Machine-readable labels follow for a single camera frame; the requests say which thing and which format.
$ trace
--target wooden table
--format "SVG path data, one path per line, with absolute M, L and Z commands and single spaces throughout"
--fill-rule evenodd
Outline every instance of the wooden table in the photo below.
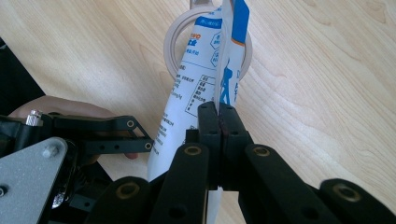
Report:
M 396 213 L 396 2 L 251 1 L 237 110 L 308 184 L 341 177 Z M 179 0 L 0 1 L 0 36 L 46 94 L 134 115 L 155 136 L 173 85 L 163 39 Z M 102 157 L 113 178 L 147 156 Z M 236 194 L 218 223 L 243 222 Z

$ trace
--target roll of tape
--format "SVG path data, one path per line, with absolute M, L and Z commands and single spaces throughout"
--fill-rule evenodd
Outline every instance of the roll of tape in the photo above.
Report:
M 208 12 L 216 10 L 216 7 L 193 7 L 191 10 L 179 16 L 169 27 L 166 33 L 165 40 L 163 41 L 163 57 L 165 59 L 166 67 L 174 79 L 176 79 L 178 64 L 175 55 L 175 44 L 181 32 L 198 17 L 205 15 Z M 241 79 L 250 67 L 251 58 L 253 55 L 253 47 L 251 43 L 250 34 L 247 33 L 245 44 L 245 57 L 241 68 Z

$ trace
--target person's arm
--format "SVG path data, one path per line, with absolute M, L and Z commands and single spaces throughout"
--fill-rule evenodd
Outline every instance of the person's arm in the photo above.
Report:
M 102 107 L 78 101 L 65 100 L 53 96 L 42 96 L 37 98 L 14 110 L 9 114 L 9 116 L 14 118 L 26 118 L 32 109 L 40 110 L 44 114 L 57 112 L 62 115 L 76 115 L 94 118 L 116 117 L 116 115 L 111 111 Z M 137 153 L 126 153 L 125 156 L 129 159 L 136 159 Z

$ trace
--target gray metal plate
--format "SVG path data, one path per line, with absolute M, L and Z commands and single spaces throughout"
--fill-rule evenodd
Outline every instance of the gray metal plate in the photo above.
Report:
M 0 159 L 0 186 L 7 188 L 0 223 L 37 223 L 66 150 L 62 138 L 49 138 Z

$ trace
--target orange stripe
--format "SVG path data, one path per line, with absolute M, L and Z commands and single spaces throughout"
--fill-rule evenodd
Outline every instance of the orange stripe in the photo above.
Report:
M 245 46 L 245 44 L 244 43 L 242 43 L 242 42 L 239 42 L 239 41 L 237 41 L 237 40 L 234 40 L 233 38 L 231 38 L 231 40 L 235 43 L 235 44 L 237 44 L 237 45 L 240 45 L 240 46 L 242 46 L 242 47 L 244 47 Z

